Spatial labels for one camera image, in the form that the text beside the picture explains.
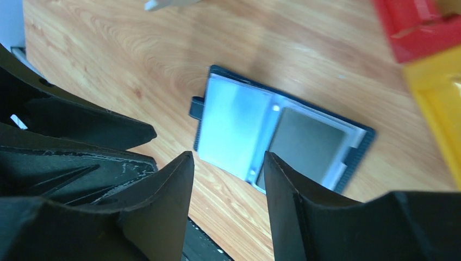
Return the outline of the red plastic bin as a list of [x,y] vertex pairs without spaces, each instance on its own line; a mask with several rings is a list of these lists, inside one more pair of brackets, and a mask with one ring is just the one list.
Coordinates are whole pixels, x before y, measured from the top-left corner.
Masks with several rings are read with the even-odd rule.
[[460,1],[373,1],[398,63],[460,45]]

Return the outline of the yellow plastic bin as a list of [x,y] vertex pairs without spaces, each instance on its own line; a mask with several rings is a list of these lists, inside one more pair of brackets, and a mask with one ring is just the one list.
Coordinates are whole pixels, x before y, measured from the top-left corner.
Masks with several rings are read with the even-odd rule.
[[460,46],[408,63],[403,74],[460,188]]

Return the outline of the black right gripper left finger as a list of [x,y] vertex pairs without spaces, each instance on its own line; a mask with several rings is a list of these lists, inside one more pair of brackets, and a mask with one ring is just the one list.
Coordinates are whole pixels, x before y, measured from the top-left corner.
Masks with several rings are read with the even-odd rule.
[[1,260],[180,260],[194,180],[185,151],[96,204],[1,198]]

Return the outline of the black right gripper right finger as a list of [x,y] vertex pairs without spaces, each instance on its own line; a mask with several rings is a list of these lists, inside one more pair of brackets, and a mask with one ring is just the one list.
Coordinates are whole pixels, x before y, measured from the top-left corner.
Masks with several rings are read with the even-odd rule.
[[272,152],[264,174],[276,260],[460,260],[460,193],[391,191],[359,202]]

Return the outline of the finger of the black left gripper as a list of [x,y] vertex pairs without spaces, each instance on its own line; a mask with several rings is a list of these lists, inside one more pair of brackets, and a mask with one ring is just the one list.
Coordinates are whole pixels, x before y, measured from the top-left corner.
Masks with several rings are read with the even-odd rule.
[[2,198],[41,196],[78,206],[157,171],[149,156],[1,124]]
[[1,47],[1,123],[44,136],[127,150],[156,138],[150,124],[71,94]]

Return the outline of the blue leather card holder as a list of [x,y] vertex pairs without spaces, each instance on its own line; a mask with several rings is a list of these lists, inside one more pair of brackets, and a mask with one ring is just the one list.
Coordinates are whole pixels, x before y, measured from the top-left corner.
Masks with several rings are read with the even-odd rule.
[[224,67],[209,68],[202,97],[189,114],[198,121],[200,159],[265,192],[265,152],[341,193],[376,131],[327,109],[258,83]]

